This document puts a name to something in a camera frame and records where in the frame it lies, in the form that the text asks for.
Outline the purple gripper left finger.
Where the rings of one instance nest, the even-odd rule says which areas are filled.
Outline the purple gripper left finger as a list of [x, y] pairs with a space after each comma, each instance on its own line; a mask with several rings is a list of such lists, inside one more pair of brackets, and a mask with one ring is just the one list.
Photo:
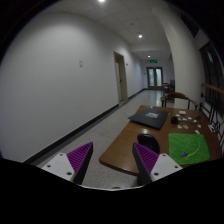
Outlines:
[[89, 142], [68, 154], [58, 153], [53, 159], [44, 165], [42, 169], [65, 180], [81, 185], [92, 153], [93, 143]]

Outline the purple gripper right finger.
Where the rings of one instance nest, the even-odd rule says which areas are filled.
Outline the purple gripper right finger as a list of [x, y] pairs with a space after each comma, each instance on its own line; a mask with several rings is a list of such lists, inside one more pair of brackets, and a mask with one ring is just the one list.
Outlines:
[[138, 180], [147, 185], [182, 169], [166, 153], [157, 154], [138, 144], [133, 144], [132, 153], [139, 171]]

